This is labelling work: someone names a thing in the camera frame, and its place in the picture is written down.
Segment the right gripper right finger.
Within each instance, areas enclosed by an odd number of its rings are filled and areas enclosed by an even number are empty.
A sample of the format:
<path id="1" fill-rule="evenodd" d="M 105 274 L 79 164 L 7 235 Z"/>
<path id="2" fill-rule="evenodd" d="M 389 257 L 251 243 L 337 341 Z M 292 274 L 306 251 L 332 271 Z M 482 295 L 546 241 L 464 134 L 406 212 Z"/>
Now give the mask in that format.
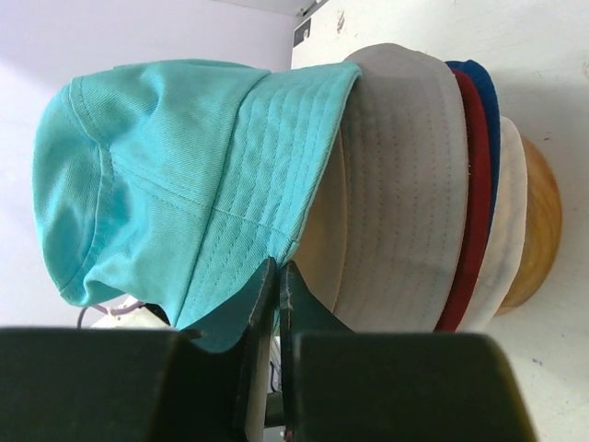
<path id="1" fill-rule="evenodd" d="M 294 441 L 532 441 L 500 346 L 472 333 L 354 332 L 280 273 L 283 412 Z"/>

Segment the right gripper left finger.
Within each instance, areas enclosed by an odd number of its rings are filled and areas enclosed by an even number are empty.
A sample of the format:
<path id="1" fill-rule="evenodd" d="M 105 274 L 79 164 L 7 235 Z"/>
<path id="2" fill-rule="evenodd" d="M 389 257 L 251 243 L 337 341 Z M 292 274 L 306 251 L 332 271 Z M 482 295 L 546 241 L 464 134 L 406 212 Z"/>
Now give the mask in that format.
<path id="1" fill-rule="evenodd" d="M 274 260 L 183 331 L 4 328 L 5 441 L 260 441 Z"/>

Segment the grey cap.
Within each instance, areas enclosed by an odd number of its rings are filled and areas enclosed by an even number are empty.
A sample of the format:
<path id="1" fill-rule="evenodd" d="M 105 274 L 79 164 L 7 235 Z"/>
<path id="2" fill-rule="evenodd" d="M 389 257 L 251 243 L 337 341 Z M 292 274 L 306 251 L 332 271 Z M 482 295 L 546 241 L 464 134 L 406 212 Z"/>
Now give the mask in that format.
<path id="1" fill-rule="evenodd" d="M 468 207 L 459 86 L 393 43 L 361 69 L 294 255 L 311 293 L 356 332 L 430 332 L 453 285 Z"/>

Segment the dark red bucket hat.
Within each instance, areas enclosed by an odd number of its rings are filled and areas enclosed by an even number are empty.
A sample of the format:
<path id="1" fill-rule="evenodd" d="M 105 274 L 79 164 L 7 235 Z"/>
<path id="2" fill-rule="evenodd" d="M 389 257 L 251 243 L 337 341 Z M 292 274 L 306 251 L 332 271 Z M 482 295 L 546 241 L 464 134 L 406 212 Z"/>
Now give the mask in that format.
<path id="1" fill-rule="evenodd" d="M 487 245 L 491 208 L 490 143 L 484 107 L 468 74 L 454 68 L 466 118 L 468 206 L 461 251 L 450 294 L 435 329 L 454 332 L 472 298 Z"/>

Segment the white bucket hat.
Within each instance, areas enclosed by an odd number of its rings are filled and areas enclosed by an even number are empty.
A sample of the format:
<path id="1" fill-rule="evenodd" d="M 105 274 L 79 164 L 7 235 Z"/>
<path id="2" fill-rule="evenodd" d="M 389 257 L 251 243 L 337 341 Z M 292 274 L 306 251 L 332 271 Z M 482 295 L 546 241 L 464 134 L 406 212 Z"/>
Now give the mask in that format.
<path id="1" fill-rule="evenodd" d="M 480 332 L 498 312 L 518 272 L 525 243 L 527 167 L 521 136 L 502 116 L 498 191 L 479 277 L 458 329 Z"/>

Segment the teal hat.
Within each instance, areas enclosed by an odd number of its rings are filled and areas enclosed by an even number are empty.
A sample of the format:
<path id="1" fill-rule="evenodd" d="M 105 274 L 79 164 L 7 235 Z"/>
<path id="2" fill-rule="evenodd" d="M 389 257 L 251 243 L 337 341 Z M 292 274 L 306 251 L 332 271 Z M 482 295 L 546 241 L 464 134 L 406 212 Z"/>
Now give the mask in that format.
<path id="1" fill-rule="evenodd" d="M 32 159 L 62 299 L 130 295 L 182 330 L 265 260 L 291 260 L 360 74 L 171 60 L 72 79 L 43 112 Z"/>

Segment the blue bucket hat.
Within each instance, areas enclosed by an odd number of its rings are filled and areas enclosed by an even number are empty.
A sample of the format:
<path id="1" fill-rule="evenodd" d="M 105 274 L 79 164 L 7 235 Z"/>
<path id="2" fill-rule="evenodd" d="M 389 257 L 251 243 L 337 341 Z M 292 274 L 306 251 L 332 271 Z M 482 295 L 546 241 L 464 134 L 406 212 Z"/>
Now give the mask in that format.
<path id="1" fill-rule="evenodd" d="M 487 69 L 474 60 L 446 61 L 451 69 L 466 74 L 479 94 L 485 114 L 489 138 L 489 158 L 491 167 L 491 202 L 488 232 L 491 232 L 497 201 L 501 159 L 501 127 L 499 101 L 491 75 Z"/>

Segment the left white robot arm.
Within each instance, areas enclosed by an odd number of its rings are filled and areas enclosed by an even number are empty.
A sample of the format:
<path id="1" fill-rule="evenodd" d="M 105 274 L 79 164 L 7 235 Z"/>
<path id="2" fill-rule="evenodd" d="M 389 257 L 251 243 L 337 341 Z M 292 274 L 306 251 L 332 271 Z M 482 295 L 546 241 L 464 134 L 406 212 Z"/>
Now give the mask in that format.
<path id="1" fill-rule="evenodd" d="M 134 297 L 126 297 L 115 307 L 95 306 L 102 317 L 89 325 L 93 329 L 170 329 L 164 310 L 156 304 L 147 304 Z"/>

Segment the wooden hat stand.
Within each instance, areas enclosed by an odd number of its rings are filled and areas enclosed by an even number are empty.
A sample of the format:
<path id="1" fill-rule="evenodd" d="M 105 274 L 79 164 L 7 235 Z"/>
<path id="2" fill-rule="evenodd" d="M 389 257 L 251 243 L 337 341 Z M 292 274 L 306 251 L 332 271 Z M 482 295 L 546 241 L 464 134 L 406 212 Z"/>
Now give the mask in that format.
<path id="1" fill-rule="evenodd" d="M 560 190 L 548 161 L 523 138 L 527 167 L 525 241 L 517 274 L 498 316 L 521 307 L 542 286 L 556 260 L 562 231 Z"/>

